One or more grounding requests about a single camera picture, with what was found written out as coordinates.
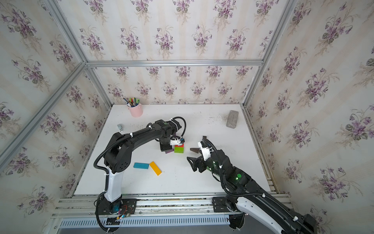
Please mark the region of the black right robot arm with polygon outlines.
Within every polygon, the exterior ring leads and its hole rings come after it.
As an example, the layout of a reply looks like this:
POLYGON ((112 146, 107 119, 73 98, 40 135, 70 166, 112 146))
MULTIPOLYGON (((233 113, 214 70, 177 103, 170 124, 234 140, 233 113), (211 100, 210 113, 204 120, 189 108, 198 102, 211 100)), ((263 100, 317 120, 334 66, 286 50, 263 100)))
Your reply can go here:
POLYGON ((230 211, 229 225, 237 230, 243 227, 249 215, 275 234, 316 234, 317 221, 310 214, 288 208, 265 191, 249 174, 233 166, 223 150, 218 150, 210 140, 198 143, 200 156, 188 157, 193 171, 209 171, 220 182, 225 197, 213 199, 216 209, 230 211))

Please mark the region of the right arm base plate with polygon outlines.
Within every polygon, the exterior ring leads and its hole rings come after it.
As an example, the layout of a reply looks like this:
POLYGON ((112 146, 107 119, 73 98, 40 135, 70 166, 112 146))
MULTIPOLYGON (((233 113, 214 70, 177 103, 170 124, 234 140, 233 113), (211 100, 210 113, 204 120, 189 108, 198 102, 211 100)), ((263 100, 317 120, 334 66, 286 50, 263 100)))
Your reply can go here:
POLYGON ((225 197, 212 198, 213 211, 215 213, 236 212, 237 208, 233 199, 225 197))

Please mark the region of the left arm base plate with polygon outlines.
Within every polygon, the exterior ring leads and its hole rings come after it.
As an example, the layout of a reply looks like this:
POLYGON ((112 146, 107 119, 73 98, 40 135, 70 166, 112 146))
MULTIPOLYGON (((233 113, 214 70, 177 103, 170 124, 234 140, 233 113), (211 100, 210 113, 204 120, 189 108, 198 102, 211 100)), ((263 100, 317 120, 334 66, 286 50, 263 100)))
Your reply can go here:
POLYGON ((119 198, 109 202, 105 198, 96 203, 95 215, 133 215, 136 210, 137 199, 119 198))

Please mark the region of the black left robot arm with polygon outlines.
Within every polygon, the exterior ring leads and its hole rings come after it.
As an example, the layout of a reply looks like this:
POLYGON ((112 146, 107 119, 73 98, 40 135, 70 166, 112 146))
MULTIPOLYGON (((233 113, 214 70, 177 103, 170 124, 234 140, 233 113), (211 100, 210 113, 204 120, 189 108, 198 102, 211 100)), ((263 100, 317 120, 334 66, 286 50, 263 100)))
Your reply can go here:
POLYGON ((187 123, 182 117, 169 121, 158 120, 144 129, 129 134, 113 134, 105 150, 95 159, 94 168, 105 172, 104 191, 96 200, 95 214, 117 214, 123 207, 121 184, 123 172, 130 166, 132 153, 140 146, 159 142, 160 151, 172 150, 184 144, 187 123))

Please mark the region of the purple triangle block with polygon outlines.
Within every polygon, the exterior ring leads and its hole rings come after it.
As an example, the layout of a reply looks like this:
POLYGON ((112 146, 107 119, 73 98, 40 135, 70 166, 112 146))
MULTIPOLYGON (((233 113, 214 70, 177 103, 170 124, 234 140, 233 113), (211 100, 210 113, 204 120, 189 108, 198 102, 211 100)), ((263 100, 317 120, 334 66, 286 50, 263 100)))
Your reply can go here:
POLYGON ((168 153, 171 153, 171 152, 174 152, 174 149, 166 150, 165 154, 168 154, 168 153))

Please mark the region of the green rectangular block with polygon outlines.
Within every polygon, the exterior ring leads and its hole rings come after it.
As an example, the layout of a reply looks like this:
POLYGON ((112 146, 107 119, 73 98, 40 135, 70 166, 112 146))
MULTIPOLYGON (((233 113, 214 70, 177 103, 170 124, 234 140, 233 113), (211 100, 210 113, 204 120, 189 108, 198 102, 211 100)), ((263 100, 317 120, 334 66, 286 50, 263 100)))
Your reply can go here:
POLYGON ((174 152, 178 154, 183 154, 184 153, 184 147, 174 147, 174 152))

